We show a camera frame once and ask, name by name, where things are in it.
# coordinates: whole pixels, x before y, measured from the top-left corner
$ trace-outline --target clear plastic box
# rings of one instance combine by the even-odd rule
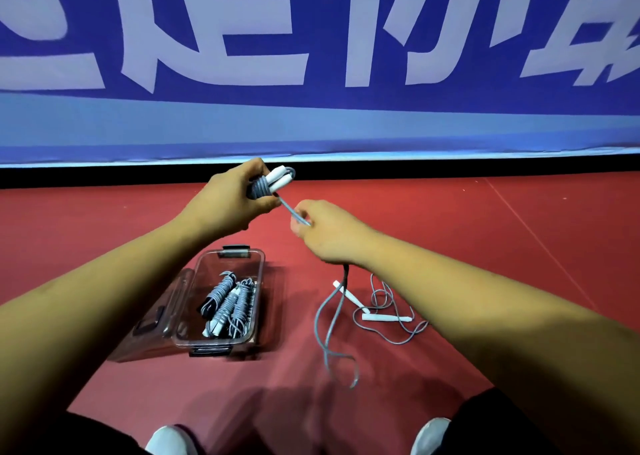
[[[190,356],[247,354],[256,346],[264,253],[246,245],[223,246],[200,255],[194,270],[184,269],[109,356],[114,362],[188,352]],[[255,281],[253,309],[247,333],[240,338],[206,338],[199,307],[233,271],[238,279]]]

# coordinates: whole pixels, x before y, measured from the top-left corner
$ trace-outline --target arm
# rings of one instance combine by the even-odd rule
[[[254,159],[213,176],[168,224],[0,307],[0,453],[68,407],[198,251],[278,205],[246,198],[267,173]]]
[[[640,338],[552,294],[305,200],[292,230],[321,259],[394,287],[565,452],[640,451]]]

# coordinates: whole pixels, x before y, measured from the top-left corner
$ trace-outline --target white shoe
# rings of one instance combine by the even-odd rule
[[[411,447],[411,455],[431,455],[442,443],[444,432],[449,427],[448,418],[434,418],[422,427]]]
[[[151,455],[198,455],[190,435],[178,426],[163,426],[156,430],[145,450]]]

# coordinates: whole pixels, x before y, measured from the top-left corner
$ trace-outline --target red floor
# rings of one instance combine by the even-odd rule
[[[0,303],[162,224],[198,189],[0,191]],[[627,173],[298,182],[284,198],[293,204],[331,200],[386,233],[546,289],[640,331],[639,192],[640,173]],[[341,268],[316,260],[288,228],[289,217],[279,209],[225,241],[246,242],[267,255],[281,286],[277,349],[247,362],[178,355],[106,363],[71,409],[143,445],[159,426],[180,423],[212,454],[239,447],[274,454],[407,454],[428,419],[452,415],[489,386],[433,330],[391,346],[356,328],[350,307],[333,346],[355,354],[362,375],[352,391],[336,386],[312,326]],[[353,271],[349,285],[368,298],[366,273]],[[348,375],[348,366],[341,374]]]

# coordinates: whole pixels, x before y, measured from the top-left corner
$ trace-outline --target blue banner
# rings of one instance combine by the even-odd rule
[[[639,18],[640,0],[0,0],[0,162],[628,151]]]

